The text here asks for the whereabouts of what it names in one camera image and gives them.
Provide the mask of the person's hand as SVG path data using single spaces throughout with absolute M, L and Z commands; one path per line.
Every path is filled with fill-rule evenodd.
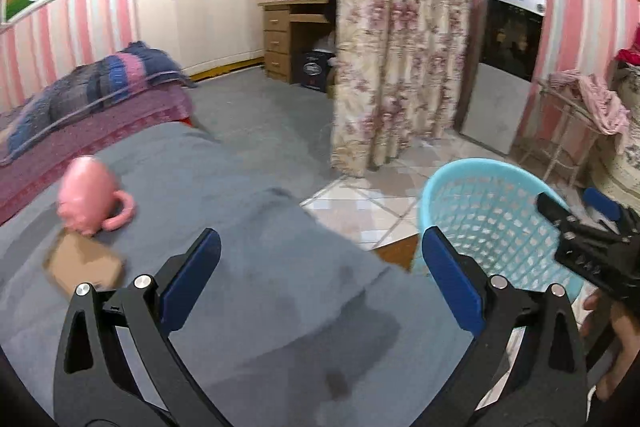
M 587 315 L 580 325 L 580 335 L 586 337 L 590 333 L 594 324 L 594 314 L 604 297 L 605 293 L 596 289 L 585 299 L 582 309 Z M 596 396 L 600 401 L 606 401 L 613 394 L 639 352 L 639 320 L 623 303 L 612 303 L 608 323 L 612 326 L 620 347 L 610 368 L 596 384 Z

